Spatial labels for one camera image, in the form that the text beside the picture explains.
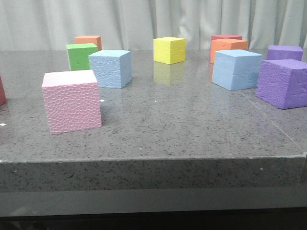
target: purple foam cube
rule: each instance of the purple foam cube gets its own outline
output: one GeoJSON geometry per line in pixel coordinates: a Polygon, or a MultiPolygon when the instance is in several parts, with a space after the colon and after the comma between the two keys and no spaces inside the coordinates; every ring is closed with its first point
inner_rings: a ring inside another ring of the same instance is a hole
{"type": "Polygon", "coordinates": [[[299,46],[269,46],[267,60],[294,59],[301,61],[303,49],[299,46]]]}
{"type": "Polygon", "coordinates": [[[307,63],[264,60],[261,63],[256,96],[281,109],[307,105],[307,63]]]}

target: cube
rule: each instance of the cube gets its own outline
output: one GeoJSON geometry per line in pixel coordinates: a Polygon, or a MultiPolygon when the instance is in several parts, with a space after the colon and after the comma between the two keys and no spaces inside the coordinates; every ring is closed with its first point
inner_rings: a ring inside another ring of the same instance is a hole
{"type": "Polygon", "coordinates": [[[303,49],[300,46],[269,46],[267,60],[295,59],[301,61],[303,49]]]}
{"type": "Polygon", "coordinates": [[[94,43],[68,44],[66,47],[71,70],[90,69],[88,56],[98,51],[94,43]]]}
{"type": "Polygon", "coordinates": [[[264,60],[256,96],[280,109],[307,105],[307,63],[294,60],[264,60]]]}
{"type": "Polygon", "coordinates": [[[173,65],[155,62],[153,64],[153,80],[163,85],[176,85],[184,80],[185,63],[179,62],[173,65]]]}
{"type": "Polygon", "coordinates": [[[228,90],[255,88],[262,55],[241,49],[215,52],[212,82],[228,90]]]}
{"type": "Polygon", "coordinates": [[[0,76],[0,105],[6,103],[6,97],[5,97],[5,92],[4,92],[4,88],[3,88],[3,84],[2,84],[2,80],[1,80],[1,76],[0,76]]]}
{"type": "Polygon", "coordinates": [[[215,52],[218,50],[229,50],[229,49],[248,49],[248,42],[245,40],[238,39],[216,39],[212,40],[210,50],[210,63],[214,63],[215,52]]]}
{"type": "Polygon", "coordinates": [[[162,37],[153,40],[154,61],[174,64],[186,59],[186,40],[177,37],[162,37]]]}
{"type": "Polygon", "coordinates": [[[94,43],[98,51],[102,50],[101,36],[98,35],[82,35],[75,37],[75,43],[94,43]]]}
{"type": "Polygon", "coordinates": [[[99,87],[123,88],[132,79],[130,51],[101,50],[89,59],[99,87]]]}
{"type": "Polygon", "coordinates": [[[92,70],[46,73],[42,90],[51,134],[101,126],[98,86],[92,70]]]}
{"type": "Polygon", "coordinates": [[[212,35],[212,36],[211,36],[211,42],[210,42],[210,52],[211,52],[211,43],[212,43],[212,40],[223,39],[223,38],[230,38],[230,39],[242,40],[242,36],[238,36],[238,35],[232,35],[232,34],[212,35]]]}

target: dark floor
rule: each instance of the dark floor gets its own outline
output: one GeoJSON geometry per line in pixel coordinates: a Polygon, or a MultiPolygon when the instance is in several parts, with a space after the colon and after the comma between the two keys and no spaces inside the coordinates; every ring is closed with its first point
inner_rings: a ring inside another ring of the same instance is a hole
{"type": "Polygon", "coordinates": [[[0,230],[307,230],[307,207],[35,218],[1,218],[0,230]]]}

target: curtain fold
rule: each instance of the curtain fold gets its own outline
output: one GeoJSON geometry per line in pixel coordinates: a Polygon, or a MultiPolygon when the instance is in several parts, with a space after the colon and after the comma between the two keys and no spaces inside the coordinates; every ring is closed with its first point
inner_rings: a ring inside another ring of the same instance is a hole
{"type": "Polygon", "coordinates": [[[250,49],[307,48],[307,0],[0,0],[0,50],[65,50],[78,35],[104,49],[152,50],[153,39],[241,35],[250,49]]]}

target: light blue foam cube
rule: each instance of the light blue foam cube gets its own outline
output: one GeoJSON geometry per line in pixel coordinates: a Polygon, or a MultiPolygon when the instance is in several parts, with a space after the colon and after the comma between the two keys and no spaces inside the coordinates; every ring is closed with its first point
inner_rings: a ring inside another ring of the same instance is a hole
{"type": "Polygon", "coordinates": [[[131,52],[101,50],[89,55],[99,87],[123,88],[132,79],[131,52]]]}
{"type": "Polygon", "coordinates": [[[212,82],[228,90],[257,87],[262,54],[242,49],[215,52],[212,82]]]}

